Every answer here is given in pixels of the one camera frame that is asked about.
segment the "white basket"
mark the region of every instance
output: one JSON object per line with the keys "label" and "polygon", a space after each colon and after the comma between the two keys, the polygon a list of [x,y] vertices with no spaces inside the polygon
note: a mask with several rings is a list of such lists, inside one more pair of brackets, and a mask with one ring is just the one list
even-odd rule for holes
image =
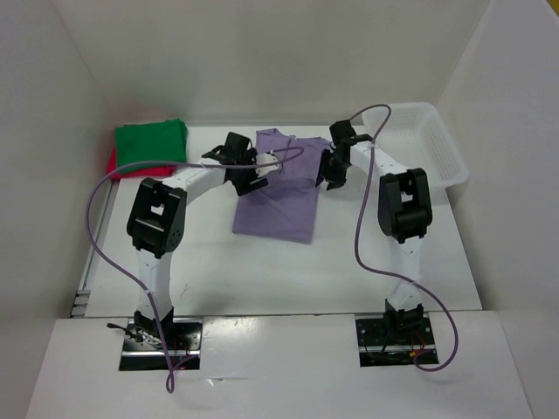
{"label": "white basket", "polygon": [[[422,168],[430,189],[444,189],[467,180],[466,164],[437,108],[430,103],[390,106],[392,116],[378,136],[378,147],[409,168]],[[381,107],[362,114],[369,135],[375,133],[385,116],[386,109]]]}

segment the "purple cloth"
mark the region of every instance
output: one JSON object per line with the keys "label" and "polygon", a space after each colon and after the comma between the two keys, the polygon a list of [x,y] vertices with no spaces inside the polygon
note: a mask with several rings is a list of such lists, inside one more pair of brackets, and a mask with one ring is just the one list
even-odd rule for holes
{"label": "purple cloth", "polygon": [[[284,163],[281,171],[268,175],[268,186],[241,196],[233,220],[233,233],[271,237],[309,244],[313,240],[314,217],[320,188],[314,186],[321,153],[330,143],[321,137],[295,138],[276,128],[257,132],[256,149],[303,147],[298,158]],[[283,159],[291,153],[277,154]]]}

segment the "white wall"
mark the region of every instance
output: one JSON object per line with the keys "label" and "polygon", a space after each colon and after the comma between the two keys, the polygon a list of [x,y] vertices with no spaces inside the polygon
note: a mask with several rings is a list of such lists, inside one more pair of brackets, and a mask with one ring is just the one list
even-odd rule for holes
{"label": "white wall", "polygon": [[48,0],[0,6],[0,417],[25,415],[87,252],[107,107]]}
{"label": "white wall", "polygon": [[434,102],[488,0],[53,0],[121,120],[326,122]]}
{"label": "white wall", "polygon": [[500,310],[538,419],[559,363],[559,18],[493,0],[438,103],[471,172],[454,214],[484,307]]}

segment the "green towel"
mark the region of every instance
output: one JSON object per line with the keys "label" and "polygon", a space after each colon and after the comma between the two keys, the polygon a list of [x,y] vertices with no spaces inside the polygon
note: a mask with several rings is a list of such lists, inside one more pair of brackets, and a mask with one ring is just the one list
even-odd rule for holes
{"label": "green towel", "polygon": [[[186,161],[186,134],[188,130],[181,120],[166,120],[143,125],[126,125],[114,130],[116,167],[146,160]],[[128,173],[139,168],[158,165],[141,165],[124,168]]]}

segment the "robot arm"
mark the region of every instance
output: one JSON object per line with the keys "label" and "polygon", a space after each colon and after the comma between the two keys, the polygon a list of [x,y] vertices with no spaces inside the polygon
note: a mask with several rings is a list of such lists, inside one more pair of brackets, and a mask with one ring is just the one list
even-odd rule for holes
{"label": "robot arm", "polygon": [[[426,173],[395,161],[375,147],[369,135],[357,135],[349,120],[336,122],[330,133],[334,148],[322,153],[317,184],[326,181],[328,190],[340,188],[350,166],[369,172],[374,158],[374,179],[379,185],[377,217],[389,241],[390,270],[420,282],[421,247],[432,221]],[[423,318],[418,289],[404,281],[398,281],[385,305],[384,318],[394,335],[409,335]]]}
{"label": "robot arm", "polygon": [[[256,149],[249,148],[249,143],[248,138],[229,133],[223,146],[203,155],[198,163],[201,168],[182,168],[162,181],[147,178],[138,188],[127,233],[136,249],[140,280],[155,300],[165,335],[172,333],[173,328],[170,267],[173,251],[183,238],[186,207],[203,193],[228,181],[239,196],[262,188],[268,184],[265,176],[280,168],[280,165],[256,169],[215,168],[216,165],[229,167],[277,161],[268,153],[257,155]],[[145,292],[141,292],[134,318],[136,329],[148,341],[156,343],[161,338]]]}

